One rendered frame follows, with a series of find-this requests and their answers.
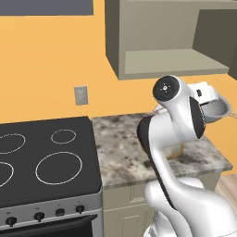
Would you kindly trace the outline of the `grey wall socket plate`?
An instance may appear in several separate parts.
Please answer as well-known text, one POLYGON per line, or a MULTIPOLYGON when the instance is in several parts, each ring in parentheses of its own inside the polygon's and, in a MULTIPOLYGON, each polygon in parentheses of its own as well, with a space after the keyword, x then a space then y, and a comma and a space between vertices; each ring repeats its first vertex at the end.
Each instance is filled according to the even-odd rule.
POLYGON ((77 106, 88 104, 88 93, 86 86, 76 86, 74 88, 75 103, 77 106))

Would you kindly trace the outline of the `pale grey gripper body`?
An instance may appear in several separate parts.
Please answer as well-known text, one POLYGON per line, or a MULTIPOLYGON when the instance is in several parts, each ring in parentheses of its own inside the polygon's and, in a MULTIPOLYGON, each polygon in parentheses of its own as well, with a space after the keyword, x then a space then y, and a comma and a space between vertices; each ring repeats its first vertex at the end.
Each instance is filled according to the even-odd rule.
POLYGON ((215 101, 218 100, 218 93, 215 90, 214 87, 212 87, 211 85, 208 86, 209 89, 209 101, 215 101))

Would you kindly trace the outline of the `beige base cabinet drawer front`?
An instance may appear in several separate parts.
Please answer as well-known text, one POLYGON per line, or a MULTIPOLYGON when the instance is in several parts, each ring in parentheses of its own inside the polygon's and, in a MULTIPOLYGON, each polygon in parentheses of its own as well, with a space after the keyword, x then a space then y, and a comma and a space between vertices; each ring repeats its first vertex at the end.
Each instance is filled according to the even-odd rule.
POLYGON ((144 185, 132 185, 103 190, 104 210, 144 205, 144 185))

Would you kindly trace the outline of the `beige wall cabinet door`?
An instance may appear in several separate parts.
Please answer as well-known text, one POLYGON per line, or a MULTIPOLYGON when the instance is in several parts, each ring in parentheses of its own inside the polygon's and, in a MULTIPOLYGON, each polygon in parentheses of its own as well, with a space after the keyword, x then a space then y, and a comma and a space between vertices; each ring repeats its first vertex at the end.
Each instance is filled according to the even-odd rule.
POLYGON ((237 81, 237 47, 235 48, 235 51, 231 60, 229 75, 237 81))

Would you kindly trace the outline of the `grey range hood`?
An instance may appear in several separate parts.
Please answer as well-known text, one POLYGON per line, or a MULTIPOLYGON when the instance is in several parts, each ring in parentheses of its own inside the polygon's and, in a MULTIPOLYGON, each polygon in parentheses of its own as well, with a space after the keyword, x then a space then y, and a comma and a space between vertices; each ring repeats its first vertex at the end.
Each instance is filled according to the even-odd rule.
POLYGON ((0 0, 0 16, 90 16, 93 0, 0 0))

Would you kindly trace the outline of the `open beige wall cabinet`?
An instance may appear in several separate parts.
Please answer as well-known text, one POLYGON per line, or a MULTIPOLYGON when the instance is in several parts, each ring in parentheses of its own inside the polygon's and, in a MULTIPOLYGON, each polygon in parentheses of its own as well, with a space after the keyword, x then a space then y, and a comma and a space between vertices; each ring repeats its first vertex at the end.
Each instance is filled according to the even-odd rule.
POLYGON ((105 0, 106 57, 119 80, 227 73, 237 0, 105 0))

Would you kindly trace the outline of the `beige base cabinet door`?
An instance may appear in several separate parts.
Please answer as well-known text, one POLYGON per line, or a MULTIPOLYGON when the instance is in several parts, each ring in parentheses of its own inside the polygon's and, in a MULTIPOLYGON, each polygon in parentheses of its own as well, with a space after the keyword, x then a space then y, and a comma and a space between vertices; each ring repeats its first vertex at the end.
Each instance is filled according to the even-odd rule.
POLYGON ((137 205, 104 211, 104 237, 143 237, 155 210, 137 205))

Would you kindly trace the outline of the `black hob stove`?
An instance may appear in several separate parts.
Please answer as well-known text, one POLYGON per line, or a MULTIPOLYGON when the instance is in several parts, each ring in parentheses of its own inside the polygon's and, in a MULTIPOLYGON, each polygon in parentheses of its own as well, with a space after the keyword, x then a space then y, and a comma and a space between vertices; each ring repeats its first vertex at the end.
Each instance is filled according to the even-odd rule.
POLYGON ((0 231, 96 215, 104 237, 102 180, 87 117, 0 124, 0 231), (76 206, 85 207, 80 214, 76 206), (56 210, 65 209, 57 217, 56 210), (38 222, 33 216, 44 213, 38 222), (6 219, 15 217, 12 227, 6 219))

